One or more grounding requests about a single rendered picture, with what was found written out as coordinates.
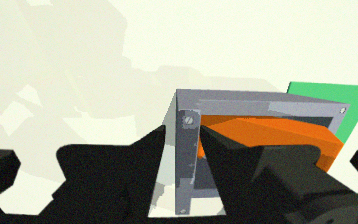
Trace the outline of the orange l-shaped part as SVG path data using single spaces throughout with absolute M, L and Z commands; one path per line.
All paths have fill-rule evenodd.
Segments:
M 247 146 L 311 144 L 321 149 L 317 166 L 328 172 L 341 151 L 341 142 L 325 126 L 273 116 L 201 115 L 201 123 Z

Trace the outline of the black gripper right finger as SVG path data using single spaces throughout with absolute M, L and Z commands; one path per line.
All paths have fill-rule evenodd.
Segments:
M 317 164 L 321 149 L 311 144 L 240 144 L 200 125 L 200 140 L 226 215 L 245 213 L 268 164 Z

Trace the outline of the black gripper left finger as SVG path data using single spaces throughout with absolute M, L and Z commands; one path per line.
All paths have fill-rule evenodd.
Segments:
M 165 145 L 166 125 L 132 143 L 69 144 L 56 151 L 57 162 L 69 176 L 126 179 L 134 217 L 148 217 Z

